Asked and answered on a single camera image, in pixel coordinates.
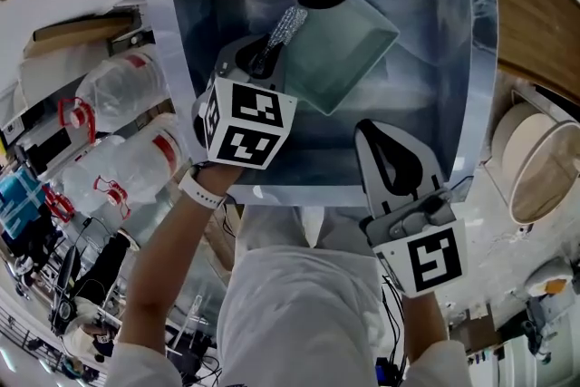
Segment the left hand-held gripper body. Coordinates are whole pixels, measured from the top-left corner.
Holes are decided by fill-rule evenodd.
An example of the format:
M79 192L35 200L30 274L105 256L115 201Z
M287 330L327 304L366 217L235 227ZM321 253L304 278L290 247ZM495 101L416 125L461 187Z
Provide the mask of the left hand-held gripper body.
M229 55L218 56L206 90L193 102L191 158L266 169L289 136L297 99L255 79L227 78Z

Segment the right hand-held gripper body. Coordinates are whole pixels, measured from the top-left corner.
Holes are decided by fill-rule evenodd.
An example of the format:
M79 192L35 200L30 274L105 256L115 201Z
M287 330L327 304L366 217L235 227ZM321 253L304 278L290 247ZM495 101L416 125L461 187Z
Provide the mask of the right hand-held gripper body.
M362 228L383 273L414 298L468 273L465 221L451 208L451 191L439 189Z

